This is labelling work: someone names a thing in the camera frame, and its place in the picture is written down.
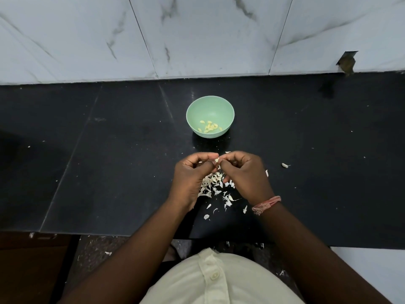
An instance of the pink string bracelet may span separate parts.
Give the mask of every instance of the pink string bracelet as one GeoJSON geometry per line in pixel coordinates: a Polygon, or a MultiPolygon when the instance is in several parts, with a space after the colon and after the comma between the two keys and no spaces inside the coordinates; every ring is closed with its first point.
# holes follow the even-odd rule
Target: pink string bracelet
{"type": "Polygon", "coordinates": [[[281,201],[281,197],[274,196],[271,199],[269,199],[268,201],[264,201],[260,204],[257,204],[256,206],[254,206],[252,208],[252,210],[255,214],[257,214],[259,216],[264,212],[264,210],[269,209],[271,206],[273,206],[278,201],[281,201]]]}

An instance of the cream shirt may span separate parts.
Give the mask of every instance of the cream shirt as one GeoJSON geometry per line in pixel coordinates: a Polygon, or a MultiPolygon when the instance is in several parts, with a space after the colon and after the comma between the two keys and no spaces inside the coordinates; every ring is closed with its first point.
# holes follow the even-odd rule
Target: cream shirt
{"type": "Polygon", "coordinates": [[[303,304],[278,277],[244,257],[201,251],[170,269],[141,304],[303,304]]]}

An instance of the shirt button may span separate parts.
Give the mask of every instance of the shirt button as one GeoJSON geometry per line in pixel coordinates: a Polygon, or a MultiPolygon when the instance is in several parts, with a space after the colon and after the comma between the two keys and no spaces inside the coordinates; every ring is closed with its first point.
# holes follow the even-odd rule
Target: shirt button
{"type": "Polygon", "coordinates": [[[220,276],[219,272],[215,272],[214,274],[211,275],[211,280],[216,280],[220,276]]]}

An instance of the person's right hand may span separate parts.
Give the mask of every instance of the person's right hand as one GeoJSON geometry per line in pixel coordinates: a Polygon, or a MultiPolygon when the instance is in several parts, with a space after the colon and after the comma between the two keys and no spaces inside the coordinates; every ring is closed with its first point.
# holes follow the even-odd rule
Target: person's right hand
{"type": "Polygon", "coordinates": [[[236,189],[251,205],[274,197],[262,160],[247,152],[230,152],[219,157],[218,163],[226,173],[224,183],[230,179],[236,189]]]}

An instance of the person's left arm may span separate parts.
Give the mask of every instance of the person's left arm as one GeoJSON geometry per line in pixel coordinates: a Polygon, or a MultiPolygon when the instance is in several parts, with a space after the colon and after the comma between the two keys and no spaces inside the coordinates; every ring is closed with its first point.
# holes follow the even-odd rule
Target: person's left arm
{"type": "Polygon", "coordinates": [[[60,303],[141,301],[180,222],[194,207],[203,178],[216,171],[216,158],[217,153],[200,152],[177,163],[166,202],[111,258],[60,303]]]}

